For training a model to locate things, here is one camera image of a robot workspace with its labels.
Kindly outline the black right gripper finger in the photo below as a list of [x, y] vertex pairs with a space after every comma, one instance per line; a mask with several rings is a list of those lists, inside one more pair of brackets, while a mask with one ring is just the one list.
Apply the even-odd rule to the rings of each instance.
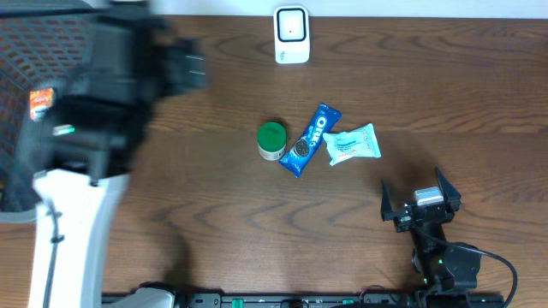
[[381, 181], [381, 187], [382, 187], [382, 198], [381, 198], [380, 214], [381, 214], [381, 219], [384, 222], [387, 222], [387, 221], [393, 220], [394, 211], [392, 210], [390, 195], [387, 189], [387, 185], [385, 184], [384, 181]]
[[440, 168], [435, 168], [435, 173], [438, 181], [438, 187], [444, 197], [446, 207], [452, 212], [457, 212], [461, 205], [461, 194], [455, 187], [444, 177]]

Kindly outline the light teal snack packet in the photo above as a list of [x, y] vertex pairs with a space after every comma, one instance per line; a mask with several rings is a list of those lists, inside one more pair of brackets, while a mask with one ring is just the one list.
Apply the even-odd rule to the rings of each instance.
[[330, 166], [354, 157], [382, 157], [372, 123], [350, 132], [323, 133], [323, 139], [331, 157]]

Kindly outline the blue Oreo cookie pack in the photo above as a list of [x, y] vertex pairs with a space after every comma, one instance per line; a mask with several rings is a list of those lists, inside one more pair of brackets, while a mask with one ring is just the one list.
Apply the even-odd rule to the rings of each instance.
[[323, 133], [329, 133], [341, 119], [342, 113], [326, 104], [320, 104], [302, 136], [280, 159], [280, 164], [299, 178], [323, 141]]

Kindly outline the green lid jar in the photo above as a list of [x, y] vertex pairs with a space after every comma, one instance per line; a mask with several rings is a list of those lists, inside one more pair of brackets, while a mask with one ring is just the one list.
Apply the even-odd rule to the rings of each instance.
[[285, 153], [287, 133], [278, 122], [263, 124], [257, 133], [259, 154], [268, 161], [276, 161]]

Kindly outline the orange snack box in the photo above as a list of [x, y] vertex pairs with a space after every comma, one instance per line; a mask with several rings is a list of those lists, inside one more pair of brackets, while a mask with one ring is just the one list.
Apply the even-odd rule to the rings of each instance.
[[53, 106], [56, 93], [53, 88], [33, 90], [29, 93], [29, 116], [33, 121], [40, 121], [45, 112]]

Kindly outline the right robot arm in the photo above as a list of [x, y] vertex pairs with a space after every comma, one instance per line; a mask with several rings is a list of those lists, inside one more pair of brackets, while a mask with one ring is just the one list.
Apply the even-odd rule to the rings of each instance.
[[391, 205], [388, 185], [382, 185], [380, 214], [398, 233], [409, 232], [414, 243], [412, 262], [426, 285], [415, 292], [419, 307], [469, 307], [468, 292], [478, 285], [481, 256], [466, 243], [451, 244], [443, 225], [455, 217], [461, 194], [435, 169], [438, 184], [414, 192], [400, 210]]

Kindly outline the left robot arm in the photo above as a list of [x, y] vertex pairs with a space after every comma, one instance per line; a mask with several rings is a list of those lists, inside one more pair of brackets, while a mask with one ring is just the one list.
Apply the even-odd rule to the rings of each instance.
[[29, 92], [1, 216], [36, 228], [29, 306], [171, 307], [176, 295], [157, 289], [104, 297], [104, 262], [154, 105], [205, 87], [205, 60], [147, 1], [85, 14], [89, 57]]

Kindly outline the white barcode scanner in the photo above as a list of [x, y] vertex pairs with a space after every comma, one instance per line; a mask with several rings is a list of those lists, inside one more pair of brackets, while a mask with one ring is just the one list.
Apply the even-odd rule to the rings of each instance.
[[281, 6], [273, 14], [275, 60], [278, 64], [302, 64], [311, 53], [309, 14], [300, 5]]

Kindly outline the grey plastic mesh basket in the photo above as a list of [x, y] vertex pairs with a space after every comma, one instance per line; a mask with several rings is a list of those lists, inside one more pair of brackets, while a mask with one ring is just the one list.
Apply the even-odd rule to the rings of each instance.
[[89, 58], [97, 7], [78, 0], [1, 1], [1, 222], [34, 220], [33, 168], [16, 156], [29, 92]]

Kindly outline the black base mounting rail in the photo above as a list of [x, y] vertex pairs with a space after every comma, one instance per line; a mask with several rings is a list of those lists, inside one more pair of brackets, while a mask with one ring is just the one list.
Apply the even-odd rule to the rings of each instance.
[[103, 307], [187, 307], [187, 308], [325, 308], [325, 307], [419, 307], [410, 295], [373, 290], [363, 295], [245, 295], [219, 293], [171, 293], [142, 288], [129, 295], [105, 295]]

